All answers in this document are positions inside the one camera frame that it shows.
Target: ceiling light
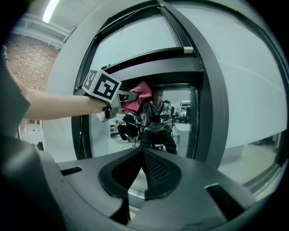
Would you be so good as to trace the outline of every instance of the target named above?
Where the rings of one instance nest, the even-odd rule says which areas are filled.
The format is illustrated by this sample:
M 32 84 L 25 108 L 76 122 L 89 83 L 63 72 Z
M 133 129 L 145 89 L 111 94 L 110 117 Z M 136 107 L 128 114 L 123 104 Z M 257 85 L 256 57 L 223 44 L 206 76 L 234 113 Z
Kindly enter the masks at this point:
M 49 23 L 50 18 L 58 4 L 59 0 L 50 0 L 50 2 L 48 3 L 46 10 L 44 12 L 42 21 L 45 23 Z

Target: gray fabric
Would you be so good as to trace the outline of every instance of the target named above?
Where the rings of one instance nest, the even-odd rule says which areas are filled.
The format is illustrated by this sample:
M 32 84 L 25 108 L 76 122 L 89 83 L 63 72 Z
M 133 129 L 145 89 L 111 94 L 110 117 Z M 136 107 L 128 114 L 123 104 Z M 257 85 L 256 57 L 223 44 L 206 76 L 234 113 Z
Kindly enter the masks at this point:
M 150 122 L 151 118 L 152 118 L 152 111 L 151 108 L 154 111 L 154 114 L 156 116 L 160 115 L 160 113 L 162 111 L 170 111 L 171 110 L 171 105 L 169 103 L 165 103 L 163 101 L 161 101 L 160 104 L 160 109 L 157 110 L 154 106 L 154 104 L 152 102 L 149 102 L 147 105 L 145 105 L 145 131 L 150 131 L 153 133 L 157 133 L 160 131 L 165 130 L 164 126 L 162 125 L 162 123 L 156 123 L 156 122 Z

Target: perforated mesh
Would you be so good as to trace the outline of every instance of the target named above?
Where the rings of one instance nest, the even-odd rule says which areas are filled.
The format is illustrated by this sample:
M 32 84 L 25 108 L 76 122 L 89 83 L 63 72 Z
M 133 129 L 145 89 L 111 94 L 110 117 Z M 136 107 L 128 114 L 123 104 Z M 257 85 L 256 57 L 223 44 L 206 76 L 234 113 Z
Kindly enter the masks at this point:
M 168 175 L 168 167 L 146 153 L 144 153 L 144 161 L 143 169 L 146 174 L 149 189 L 163 182 L 164 178 Z

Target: pink cloth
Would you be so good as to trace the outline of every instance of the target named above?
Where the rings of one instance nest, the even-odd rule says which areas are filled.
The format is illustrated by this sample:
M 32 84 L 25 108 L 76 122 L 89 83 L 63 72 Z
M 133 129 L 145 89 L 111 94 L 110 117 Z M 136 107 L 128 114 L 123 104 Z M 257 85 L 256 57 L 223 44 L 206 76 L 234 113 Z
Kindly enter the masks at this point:
M 130 92 L 138 93 L 139 97 L 136 100 L 121 103 L 121 108 L 129 112 L 138 111 L 141 105 L 141 102 L 145 98 L 152 96 L 152 91 L 150 90 L 149 86 L 145 82 L 141 82 L 135 88 L 131 89 Z

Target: person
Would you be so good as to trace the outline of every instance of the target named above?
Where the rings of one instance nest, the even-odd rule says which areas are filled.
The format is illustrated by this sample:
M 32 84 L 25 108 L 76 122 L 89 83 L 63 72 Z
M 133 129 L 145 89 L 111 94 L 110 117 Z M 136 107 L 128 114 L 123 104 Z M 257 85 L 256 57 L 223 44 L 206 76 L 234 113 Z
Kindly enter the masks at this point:
M 24 118 L 32 120 L 54 120 L 72 116 L 97 114 L 107 106 L 100 99 L 88 96 L 59 96 L 35 89 L 29 89 L 18 80 L 9 68 L 7 48 L 2 47 L 2 60 L 9 77 L 17 84 L 25 99 L 30 103 Z
M 121 136 L 121 139 L 125 141 L 128 140 L 128 137 L 136 137 L 138 134 L 138 129 L 135 126 L 136 115 L 134 115 L 133 112 L 129 113 L 125 110 L 123 110 L 123 112 L 125 113 L 125 116 L 122 120 L 116 120 L 116 123 L 118 124 L 117 130 L 119 132 L 119 135 Z
M 151 145 L 163 144 L 167 152 L 177 154 L 177 146 L 160 119 L 161 112 L 170 111 L 172 107 L 169 102 L 164 102 L 162 99 L 163 91 L 154 90 L 153 100 L 144 107 L 144 113 L 141 117 L 145 119 L 145 129 L 142 134 L 140 147 L 150 148 Z

